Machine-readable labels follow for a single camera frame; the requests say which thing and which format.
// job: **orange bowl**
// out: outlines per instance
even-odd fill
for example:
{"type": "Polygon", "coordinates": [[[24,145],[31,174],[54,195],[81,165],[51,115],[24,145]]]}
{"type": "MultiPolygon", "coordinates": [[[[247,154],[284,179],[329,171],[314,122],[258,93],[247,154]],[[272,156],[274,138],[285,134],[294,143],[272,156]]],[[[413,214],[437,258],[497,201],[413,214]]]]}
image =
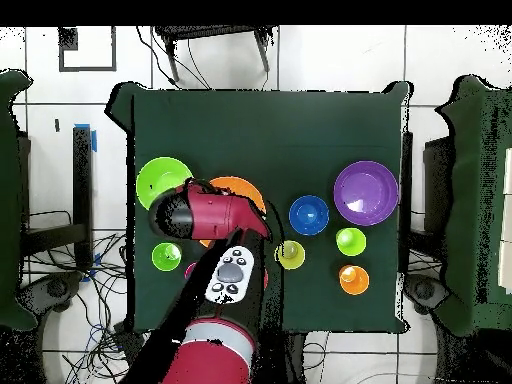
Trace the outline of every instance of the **orange bowl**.
{"type": "MultiPolygon", "coordinates": [[[[211,180],[210,184],[215,188],[227,188],[238,196],[246,196],[251,199],[263,213],[266,212],[263,196],[249,181],[239,177],[218,177],[211,180]]],[[[199,243],[208,247],[211,240],[199,240],[199,243]]]]}
{"type": "Polygon", "coordinates": [[[368,286],[370,285],[370,277],[368,276],[368,273],[360,266],[344,266],[343,268],[340,269],[339,278],[341,288],[346,293],[352,294],[354,296],[364,293],[368,286]],[[351,275],[352,272],[355,272],[355,278],[350,278],[353,277],[353,275],[351,275]]]}

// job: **purple bowl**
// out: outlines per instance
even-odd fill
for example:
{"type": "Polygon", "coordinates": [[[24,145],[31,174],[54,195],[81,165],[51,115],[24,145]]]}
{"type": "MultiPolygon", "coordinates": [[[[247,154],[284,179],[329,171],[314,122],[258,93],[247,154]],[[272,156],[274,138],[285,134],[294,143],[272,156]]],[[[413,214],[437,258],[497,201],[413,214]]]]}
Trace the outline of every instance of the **purple bowl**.
{"type": "Polygon", "coordinates": [[[373,161],[355,162],[336,178],[334,203],[341,216],[352,224],[378,224],[395,210],[398,184],[384,165],[373,161]]]}

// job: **green cup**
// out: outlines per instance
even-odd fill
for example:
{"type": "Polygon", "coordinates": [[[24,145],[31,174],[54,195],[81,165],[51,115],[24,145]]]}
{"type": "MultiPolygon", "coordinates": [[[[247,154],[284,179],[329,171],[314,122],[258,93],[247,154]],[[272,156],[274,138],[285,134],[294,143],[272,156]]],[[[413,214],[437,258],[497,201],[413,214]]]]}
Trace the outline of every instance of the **green cup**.
{"type": "Polygon", "coordinates": [[[181,262],[181,249],[174,243],[160,243],[153,249],[151,260],[160,271],[172,271],[181,262]]]}
{"type": "Polygon", "coordinates": [[[344,228],[336,233],[336,244],[344,255],[357,256],[366,248],[366,236],[358,228],[344,228]]]}
{"type": "Polygon", "coordinates": [[[149,209],[160,193],[182,185],[189,177],[192,177],[192,172],[178,159],[156,158],[150,160],[140,170],[135,191],[141,205],[149,209]]]}

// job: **blue bowl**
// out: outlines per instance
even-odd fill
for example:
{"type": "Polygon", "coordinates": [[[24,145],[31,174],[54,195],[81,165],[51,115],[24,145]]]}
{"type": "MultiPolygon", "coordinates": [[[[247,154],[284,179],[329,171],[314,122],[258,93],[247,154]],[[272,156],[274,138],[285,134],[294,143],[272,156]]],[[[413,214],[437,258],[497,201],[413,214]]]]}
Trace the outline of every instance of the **blue bowl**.
{"type": "Polygon", "coordinates": [[[290,224],[303,236],[314,236],[329,222],[329,209],[325,202],[316,196],[302,196],[290,208],[290,224]]]}

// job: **blue tape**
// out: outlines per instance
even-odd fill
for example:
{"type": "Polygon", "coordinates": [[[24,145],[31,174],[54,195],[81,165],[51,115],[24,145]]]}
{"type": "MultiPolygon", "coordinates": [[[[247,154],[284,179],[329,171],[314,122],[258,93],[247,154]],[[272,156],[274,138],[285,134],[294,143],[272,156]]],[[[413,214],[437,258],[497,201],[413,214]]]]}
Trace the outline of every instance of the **blue tape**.
{"type": "MultiPolygon", "coordinates": [[[[75,124],[75,128],[87,128],[91,129],[91,124],[75,124]]],[[[98,144],[96,139],[96,130],[91,131],[91,149],[93,152],[98,151],[98,144]]]]}
{"type": "Polygon", "coordinates": [[[92,149],[93,152],[97,152],[98,151],[98,147],[97,147],[97,144],[96,144],[96,130],[91,131],[91,149],[92,149]]]}
{"type": "MultiPolygon", "coordinates": [[[[94,265],[99,266],[100,264],[101,264],[101,253],[96,253],[94,255],[94,265]]],[[[95,269],[89,270],[89,275],[91,277],[94,277],[96,275],[96,270],[95,269]]],[[[82,279],[82,283],[88,283],[89,281],[91,281],[90,277],[84,277],[82,279]]]]}

